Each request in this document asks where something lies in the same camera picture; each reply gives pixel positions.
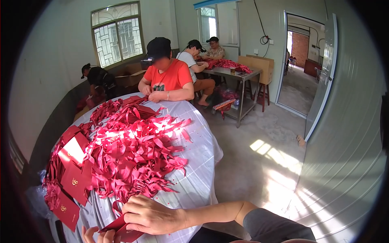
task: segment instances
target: window frame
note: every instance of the window frame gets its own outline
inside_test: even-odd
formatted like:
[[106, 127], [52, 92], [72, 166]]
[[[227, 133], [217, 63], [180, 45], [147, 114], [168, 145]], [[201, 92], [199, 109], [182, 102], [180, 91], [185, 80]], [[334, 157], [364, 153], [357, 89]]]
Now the window frame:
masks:
[[[121, 5], [126, 5], [126, 4], [132, 4], [132, 3], [138, 4], [138, 14], [122, 17], [122, 18], [119, 18], [119, 19], [115, 19], [115, 20], [112, 20], [112, 21], [107, 21], [107, 22], [104, 22], [102, 24], [98, 24], [98, 25], [92, 26], [92, 14], [93, 13], [101, 11], [103, 9], [107, 9], [107, 8], [111, 8], [111, 7], [116, 7], [116, 6], [121, 6]], [[136, 55], [136, 56], [132, 56], [130, 58], [123, 59], [123, 53], [122, 53], [122, 50], [121, 50], [122, 43], [121, 43], [121, 40], [119, 38], [119, 29], [118, 29], [117, 23], [120, 22], [120, 21], [123, 21], [123, 20], [128, 20], [128, 19], [133, 19], [133, 18], [138, 18], [139, 30], [140, 30], [140, 43], [142, 45], [142, 53], [139, 54], [139, 55]], [[95, 29], [100, 28], [102, 26], [109, 25], [109, 24], [113, 24], [113, 23], [115, 23], [115, 27], [116, 27], [116, 36], [117, 36], [117, 42], [118, 42], [118, 45], [119, 45], [119, 52], [120, 52], [121, 61], [113, 63], [113, 64], [111, 64], [109, 66], [105, 66], [104, 68], [110, 69], [110, 68], [119, 66], [119, 65], [121, 65], [123, 63], [127, 63], [127, 62], [129, 62], [131, 60], [140, 58], [141, 56], [145, 55], [145, 45], [144, 45], [144, 38], [143, 38], [143, 28], [142, 28], [140, 1], [123, 2], [123, 3], [114, 4], [114, 5], [110, 5], [110, 6], [106, 6], [106, 7], [103, 7], [103, 8], [99, 8], [99, 9], [93, 10], [93, 11], [91, 11], [91, 14], [90, 14], [90, 20], [91, 20], [92, 42], [93, 42], [93, 48], [94, 48], [95, 56], [96, 56], [96, 60], [97, 60], [97, 66], [101, 67], [101, 63], [100, 63], [100, 58], [99, 58], [98, 52], [97, 52], [96, 39], [95, 39]]]
[[[236, 7], [237, 7], [237, 29], [238, 29], [238, 43], [237, 44], [228, 44], [228, 43], [223, 43], [221, 40], [219, 40], [220, 46], [230, 46], [230, 47], [238, 47], [240, 49], [240, 30], [239, 30], [239, 1], [236, 1]], [[215, 18], [216, 18], [216, 37], [220, 39], [220, 31], [219, 31], [219, 15], [217, 12], [217, 5], [218, 4], [213, 4], [215, 5]], [[198, 32], [199, 32], [199, 38], [202, 46], [209, 46], [209, 43], [204, 43], [203, 42], [203, 34], [202, 34], [202, 24], [201, 24], [201, 8], [197, 9], [197, 21], [198, 21]]]

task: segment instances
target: woman in floral shirt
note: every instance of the woman in floral shirt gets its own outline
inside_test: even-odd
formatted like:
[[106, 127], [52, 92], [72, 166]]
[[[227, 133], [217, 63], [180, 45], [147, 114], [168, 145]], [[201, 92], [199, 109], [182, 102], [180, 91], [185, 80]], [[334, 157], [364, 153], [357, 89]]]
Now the woman in floral shirt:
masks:
[[220, 60], [226, 56], [226, 50], [224, 50], [223, 47], [219, 46], [219, 38], [214, 36], [207, 40], [207, 42], [209, 42], [211, 48], [209, 48], [205, 56], [203, 56], [203, 59]]

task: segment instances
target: door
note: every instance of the door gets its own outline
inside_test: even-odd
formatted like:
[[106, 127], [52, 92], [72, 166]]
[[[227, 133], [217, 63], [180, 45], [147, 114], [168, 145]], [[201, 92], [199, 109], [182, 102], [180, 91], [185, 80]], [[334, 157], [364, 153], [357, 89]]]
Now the door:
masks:
[[308, 141], [320, 119], [334, 79], [336, 56], [338, 54], [338, 25], [335, 14], [332, 14], [327, 20], [325, 28], [326, 44], [324, 47], [323, 65], [316, 95], [305, 124], [305, 141]]

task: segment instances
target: gray sleeve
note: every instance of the gray sleeve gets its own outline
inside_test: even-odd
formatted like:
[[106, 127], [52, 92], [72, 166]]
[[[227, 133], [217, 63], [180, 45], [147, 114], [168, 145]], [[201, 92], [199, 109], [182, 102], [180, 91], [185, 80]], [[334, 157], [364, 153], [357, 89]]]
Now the gray sleeve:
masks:
[[188, 67], [197, 65], [192, 55], [189, 54], [188, 52], [182, 52], [178, 59], [188, 64]]
[[251, 240], [262, 243], [282, 242], [288, 239], [315, 241], [309, 227], [281, 217], [264, 208], [250, 211], [243, 219], [243, 227], [250, 234]]

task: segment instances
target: woman in white shirt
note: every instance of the woman in white shirt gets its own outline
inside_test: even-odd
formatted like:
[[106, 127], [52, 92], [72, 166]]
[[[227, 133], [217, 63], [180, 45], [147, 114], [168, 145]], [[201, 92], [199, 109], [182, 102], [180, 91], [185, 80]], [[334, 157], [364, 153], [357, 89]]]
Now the woman in white shirt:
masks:
[[208, 95], [212, 94], [215, 87], [215, 81], [213, 79], [197, 79], [195, 73], [201, 73], [204, 69], [208, 67], [207, 62], [196, 62], [194, 57], [197, 56], [200, 52], [206, 52], [203, 49], [198, 40], [189, 41], [186, 49], [183, 52], [177, 54], [177, 59], [188, 64], [191, 76], [193, 79], [194, 91], [203, 90], [203, 95], [201, 96], [198, 104], [209, 106], [209, 103], [205, 101]]

